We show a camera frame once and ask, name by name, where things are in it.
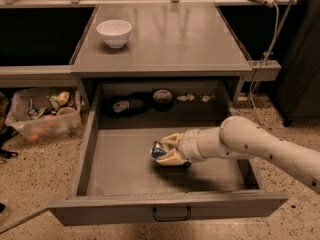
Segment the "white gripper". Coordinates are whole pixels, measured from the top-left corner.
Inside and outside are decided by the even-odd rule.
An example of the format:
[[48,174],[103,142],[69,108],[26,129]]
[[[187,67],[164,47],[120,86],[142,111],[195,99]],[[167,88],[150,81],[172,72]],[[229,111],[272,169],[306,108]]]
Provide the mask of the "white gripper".
[[180,166],[186,160],[190,163],[204,162],[198,148],[199,129],[187,130],[182,133],[174,133],[161,139],[161,143],[171,149],[164,156],[156,159],[156,162],[163,166]]

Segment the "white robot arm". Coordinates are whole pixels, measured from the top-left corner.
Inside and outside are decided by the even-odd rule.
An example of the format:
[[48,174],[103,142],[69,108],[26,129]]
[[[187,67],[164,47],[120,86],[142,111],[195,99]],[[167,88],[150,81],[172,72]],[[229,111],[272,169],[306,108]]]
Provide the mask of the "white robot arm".
[[320,152],[275,137],[240,116],[228,117],[218,127],[166,136],[153,144],[150,154],[162,166],[259,157],[320,193]]

